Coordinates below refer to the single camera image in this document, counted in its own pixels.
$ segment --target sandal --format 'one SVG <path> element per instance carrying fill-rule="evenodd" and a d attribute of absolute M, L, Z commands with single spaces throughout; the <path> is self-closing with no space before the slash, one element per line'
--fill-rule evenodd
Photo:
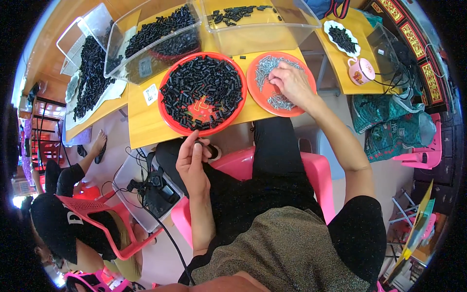
<path fill-rule="evenodd" d="M 94 158 L 94 162 L 96 164 L 99 164 L 102 161 L 102 157 L 104 156 L 104 152 L 106 151 L 107 147 L 107 142 L 104 144 L 104 147 L 102 147 L 102 150 L 100 151 L 99 155 L 97 155 L 96 158 Z"/>
<path fill-rule="evenodd" d="M 77 151 L 80 156 L 82 156 L 83 158 L 86 157 L 87 151 L 83 145 L 78 145 Z"/>

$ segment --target cartoon mug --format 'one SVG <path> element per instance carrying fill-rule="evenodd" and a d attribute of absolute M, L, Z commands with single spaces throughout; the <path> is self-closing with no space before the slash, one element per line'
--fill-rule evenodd
<path fill-rule="evenodd" d="M 361 58 L 358 60 L 356 57 L 353 57 L 347 61 L 347 64 L 349 65 L 350 79 L 356 85 L 362 85 L 375 79 L 375 70 L 367 59 Z"/>

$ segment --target tag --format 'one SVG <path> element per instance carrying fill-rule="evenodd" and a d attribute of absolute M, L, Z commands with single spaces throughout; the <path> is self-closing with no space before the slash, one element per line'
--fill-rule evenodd
<path fill-rule="evenodd" d="M 152 74 L 151 57 L 143 58 L 138 63 L 140 77 L 144 78 Z"/>
<path fill-rule="evenodd" d="M 148 106 L 157 100 L 158 93 L 159 91 L 157 90 L 155 84 L 149 86 L 145 91 L 143 91 L 144 99 L 146 100 Z"/>

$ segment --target bare foot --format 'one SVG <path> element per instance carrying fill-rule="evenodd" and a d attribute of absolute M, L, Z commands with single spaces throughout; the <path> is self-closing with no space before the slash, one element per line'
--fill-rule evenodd
<path fill-rule="evenodd" d="M 144 241 L 146 238 L 149 237 L 148 233 L 143 229 L 143 227 L 139 224 L 133 225 L 133 233 L 138 242 Z M 149 242 L 149 244 L 155 244 L 156 239 L 154 238 Z"/>
<path fill-rule="evenodd" d="M 97 157 L 107 142 L 107 135 L 104 131 L 100 130 L 99 135 L 97 135 L 96 141 L 94 141 L 94 145 L 91 148 L 90 154 L 92 157 Z"/>

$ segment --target white floor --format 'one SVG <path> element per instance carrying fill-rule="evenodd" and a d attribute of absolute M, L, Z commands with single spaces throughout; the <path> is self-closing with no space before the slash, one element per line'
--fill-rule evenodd
<path fill-rule="evenodd" d="M 352 126 L 347 99 L 345 96 L 323 96 L 328 106 L 349 126 Z M 128 122 L 121 121 L 122 115 L 119 112 L 112 113 L 101 119 L 93 126 L 92 140 L 103 129 L 108 135 L 107 149 L 102 162 L 99 165 L 91 165 L 85 181 L 97 185 L 99 188 L 106 182 L 112 181 L 114 174 L 127 158 L 125 148 L 129 146 Z M 307 115 L 292 118 L 295 127 L 312 124 L 314 120 Z M 212 143 L 218 145 L 224 154 L 240 150 L 252 145 L 252 135 L 249 131 L 251 125 L 240 124 L 230 126 L 224 131 L 211 137 Z M 363 135 L 357 136 L 363 145 Z M 71 163 L 76 163 L 81 157 L 76 152 L 76 147 L 67 151 Z M 411 189 L 413 169 L 403 167 L 400 162 L 387 160 L 371 164 L 374 172 L 376 186 L 376 197 L 381 203 L 383 219 L 388 229 L 388 220 L 393 213 L 393 203 L 391 197 L 394 196 L 401 187 Z M 104 187 L 103 193 L 111 191 L 111 184 Z M 345 179 L 333 181 L 334 204 L 338 212 L 344 204 Z M 175 226 L 168 227 L 170 234 L 179 246 L 183 257 L 187 263 L 191 261 L 191 249 Z M 157 237 L 157 244 L 147 246 L 143 249 L 143 271 L 140 283 L 146 288 L 150 288 L 152 283 L 169 284 L 177 282 L 183 272 L 183 266 L 178 254 L 170 242 L 167 234 L 162 232 Z"/>

